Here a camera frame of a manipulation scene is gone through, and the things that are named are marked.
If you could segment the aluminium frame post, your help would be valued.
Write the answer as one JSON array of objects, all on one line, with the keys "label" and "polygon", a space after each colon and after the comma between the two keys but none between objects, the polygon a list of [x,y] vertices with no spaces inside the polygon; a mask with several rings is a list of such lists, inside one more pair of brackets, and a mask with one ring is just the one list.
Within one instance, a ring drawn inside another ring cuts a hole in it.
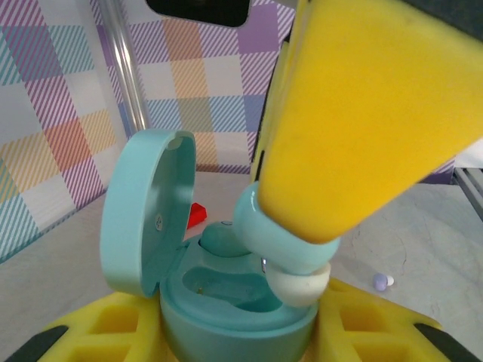
[{"label": "aluminium frame post", "polygon": [[124,1],[89,2],[115,101],[130,138],[151,123]]}]

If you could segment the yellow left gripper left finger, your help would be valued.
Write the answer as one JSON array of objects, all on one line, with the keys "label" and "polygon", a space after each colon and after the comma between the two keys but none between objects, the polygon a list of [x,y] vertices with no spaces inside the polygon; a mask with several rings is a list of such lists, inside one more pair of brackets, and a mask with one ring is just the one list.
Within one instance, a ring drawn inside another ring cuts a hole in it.
[{"label": "yellow left gripper left finger", "polygon": [[5,362],[177,362],[159,296],[113,293],[49,324]]}]

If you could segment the purple wireless earbud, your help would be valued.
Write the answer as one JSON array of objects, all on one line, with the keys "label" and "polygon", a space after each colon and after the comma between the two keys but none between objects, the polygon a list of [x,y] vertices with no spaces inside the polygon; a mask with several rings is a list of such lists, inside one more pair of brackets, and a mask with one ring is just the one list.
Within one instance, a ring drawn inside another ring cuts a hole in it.
[{"label": "purple wireless earbud", "polygon": [[395,283],[395,279],[386,274],[376,273],[373,276],[373,287],[378,292],[383,292]]}]

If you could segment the red plastic brick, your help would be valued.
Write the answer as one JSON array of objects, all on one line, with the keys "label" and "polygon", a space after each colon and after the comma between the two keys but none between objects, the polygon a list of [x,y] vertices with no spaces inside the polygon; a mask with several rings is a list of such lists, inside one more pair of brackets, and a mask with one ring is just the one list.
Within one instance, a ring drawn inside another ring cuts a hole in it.
[{"label": "red plastic brick", "polygon": [[199,203],[193,203],[189,212],[189,219],[186,228],[190,229],[195,227],[204,222],[207,218],[207,209]]}]

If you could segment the blue wireless earbud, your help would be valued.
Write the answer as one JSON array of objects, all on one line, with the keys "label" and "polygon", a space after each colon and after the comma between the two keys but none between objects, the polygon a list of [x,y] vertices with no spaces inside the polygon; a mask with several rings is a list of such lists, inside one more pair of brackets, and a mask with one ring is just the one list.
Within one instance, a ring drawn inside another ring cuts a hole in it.
[{"label": "blue wireless earbud", "polygon": [[198,244],[209,253],[223,258],[240,257],[250,253],[236,237],[232,221],[227,220],[207,225]]},{"label": "blue wireless earbud", "polygon": [[328,286],[330,261],[340,239],[311,244],[298,238],[261,210],[257,196],[258,184],[251,183],[236,203],[233,228],[237,239],[266,260],[267,283],[282,303],[295,308],[316,304]]}]

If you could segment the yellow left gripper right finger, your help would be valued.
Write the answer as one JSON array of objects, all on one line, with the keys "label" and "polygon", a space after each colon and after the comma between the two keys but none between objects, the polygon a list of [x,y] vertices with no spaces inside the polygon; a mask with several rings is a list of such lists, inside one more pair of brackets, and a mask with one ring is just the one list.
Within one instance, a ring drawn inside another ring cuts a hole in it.
[{"label": "yellow left gripper right finger", "polygon": [[305,362],[483,362],[432,318],[336,278],[320,299]]}]

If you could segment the aluminium side rail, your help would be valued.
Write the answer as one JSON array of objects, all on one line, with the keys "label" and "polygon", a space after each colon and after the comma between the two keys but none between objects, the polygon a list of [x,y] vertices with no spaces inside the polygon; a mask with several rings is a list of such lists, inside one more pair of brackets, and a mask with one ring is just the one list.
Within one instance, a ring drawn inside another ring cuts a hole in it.
[{"label": "aluminium side rail", "polygon": [[456,167],[453,180],[463,190],[463,193],[483,222],[483,169]]}]

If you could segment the blue earbud charging case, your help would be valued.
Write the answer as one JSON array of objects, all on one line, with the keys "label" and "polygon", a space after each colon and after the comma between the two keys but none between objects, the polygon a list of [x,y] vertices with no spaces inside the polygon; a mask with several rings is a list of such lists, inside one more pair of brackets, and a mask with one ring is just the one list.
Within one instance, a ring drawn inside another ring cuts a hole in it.
[{"label": "blue earbud charging case", "polygon": [[223,258],[186,238],[195,138],[142,130],[120,154],[103,208],[100,258],[114,290],[159,296],[162,330],[179,362],[300,362],[315,306],[293,308],[270,290],[261,260]]}]

